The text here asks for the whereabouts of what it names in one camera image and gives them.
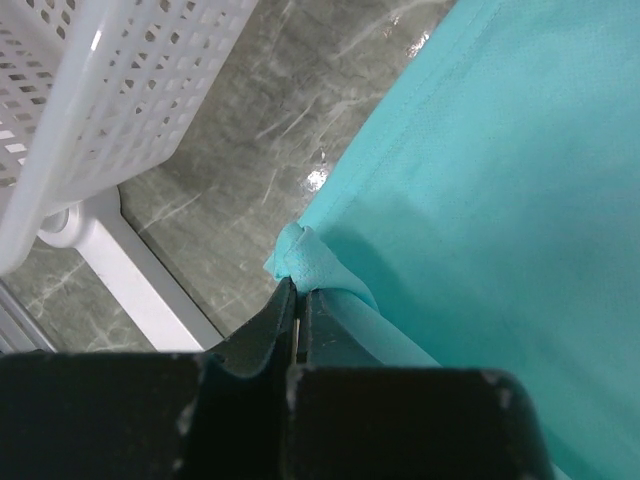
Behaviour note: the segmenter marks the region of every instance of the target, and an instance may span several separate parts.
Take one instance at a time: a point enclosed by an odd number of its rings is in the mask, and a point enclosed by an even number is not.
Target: basket hole
[[[20,153],[20,152],[26,152],[27,151],[27,147],[25,147],[21,143],[12,143],[11,145],[5,145],[4,148],[9,153]]]
[[[153,106],[153,112],[162,114],[167,108],[168,102],[167,100],[158,100],[156,104]]]
[[[0,178],[0,188],[13,187],[16,181],[16,177]]]
[[[180,131],[173,131],[169,134],[169,141],[171,142],[177,142],[180,140],[180,136],[182,135],[182,132]]]
[[[214,58],[213,60],[211,60],[209,62],[209,65],[207,66],[207,69],[208,70],[215,70],[219,66],[220,66],[220,59],[219,58]]]

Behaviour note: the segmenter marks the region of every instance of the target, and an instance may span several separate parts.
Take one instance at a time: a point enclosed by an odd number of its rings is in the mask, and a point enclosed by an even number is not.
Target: marble floor
[[[280,229],[321,187],[453,0],[260,0],[173,157],[123,214],[228,335],[274,282]],[[151,346],[74,251],[38,242],[5,278],[60,350]]]

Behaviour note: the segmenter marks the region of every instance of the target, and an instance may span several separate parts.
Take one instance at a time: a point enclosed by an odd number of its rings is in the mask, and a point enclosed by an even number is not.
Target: white plastic stand
[[[39,236],[75,248],[158,351],[202,351],[222,340],[122,217],[117,188],[47,218]]]

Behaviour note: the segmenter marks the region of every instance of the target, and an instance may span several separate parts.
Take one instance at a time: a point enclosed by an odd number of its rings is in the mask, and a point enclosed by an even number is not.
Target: white plastic basket
[[[257,0],[3,0],[0,275],[43,220],[167,160]]]

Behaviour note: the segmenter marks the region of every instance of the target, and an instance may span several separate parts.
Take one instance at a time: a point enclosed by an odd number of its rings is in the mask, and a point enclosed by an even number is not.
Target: turquoise fabric
[[[638,478],[639,82],[638,0],[459,0],[272,271],[397,329],[369,349],[515,373],[570,477]]]

